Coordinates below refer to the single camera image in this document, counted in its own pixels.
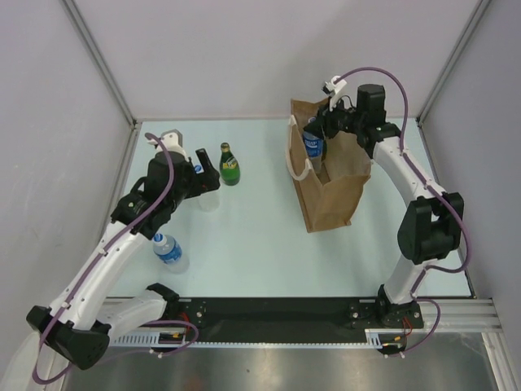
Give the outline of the blue label bottle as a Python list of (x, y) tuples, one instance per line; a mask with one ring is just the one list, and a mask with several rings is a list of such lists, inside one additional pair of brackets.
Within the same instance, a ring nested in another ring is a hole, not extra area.
[(182, 274), (188, 270), (189, 261), (181, 245), (171, 236), (156, 233), (152, 238), (153, 253), (174, 274)]
[(304, 131), (302, 138), (313, 170), (316, 174), (320, 174), (322, 171), (322, 139), (314, 134), (305, 133)]

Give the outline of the green glass bottle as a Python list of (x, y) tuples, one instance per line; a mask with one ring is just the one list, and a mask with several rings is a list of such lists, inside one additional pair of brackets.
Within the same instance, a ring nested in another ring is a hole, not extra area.
[(240, 167), (228, 143), (221, 144), (220, 175), (224, 184), (237, 185), (240, 181)]

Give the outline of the clear unlabelled plastic bottle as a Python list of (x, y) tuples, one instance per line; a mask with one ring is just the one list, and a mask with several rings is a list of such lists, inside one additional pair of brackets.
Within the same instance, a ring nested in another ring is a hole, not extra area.
[(200, 187), (197, 196), (199, 208), (204, 212), (212, 212), (220, 206), (220, 175), (213, 167), (206, 170), (202, 165), (196, 165), (195, 172)]

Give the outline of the blue label bottle front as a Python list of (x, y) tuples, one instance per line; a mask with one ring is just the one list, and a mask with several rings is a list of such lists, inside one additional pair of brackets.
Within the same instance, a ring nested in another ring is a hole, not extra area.
[(153, 253), (174, 274), (182, 274), (188, 270), (189, 261), (181, 245), (171, 236), (156, 233), (152, 238)]

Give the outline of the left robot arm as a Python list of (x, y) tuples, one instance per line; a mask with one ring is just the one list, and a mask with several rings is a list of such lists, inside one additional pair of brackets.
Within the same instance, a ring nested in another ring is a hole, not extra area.
[(29, 325), (73, 366), (91, 368), (112, 340), (137, 327), (178, 320), (179, 295), (161, 283), (147, 286), (111, 312), (101, 308), (130, 258), (169, 222), (181, 202), (219, 189), (219, 173), (208, 153), (203, 148), (195, 153), (200, 171), (178, 147), (156, 153), (146, 175), (119, 200), (99, 245), (75, 279), (49, 306), (35, 305), (28, 312)]

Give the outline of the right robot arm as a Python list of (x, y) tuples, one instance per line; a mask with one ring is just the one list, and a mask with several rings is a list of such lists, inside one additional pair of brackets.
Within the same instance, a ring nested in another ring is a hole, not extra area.
[(397, 232), (401, 256), (391, 277), (379, 287), (369, 316), (371, 326), (398, 328), (403, 318), (420, 314), (417, 290), (431, 270), (446, 272), (440, 265), (461, 243), (464, 201), (448, 193), (421, 168), (405, 146), (404, 131), (387, 121), (385, 89), (365, 84), (357, 89), (357, 105), (346, 108), (341, 91), (344, 81), (328, 81), (321, 104), (304, 131), (328, 141), (345, 132), (379, 165), (399, 191), (406, 211)]

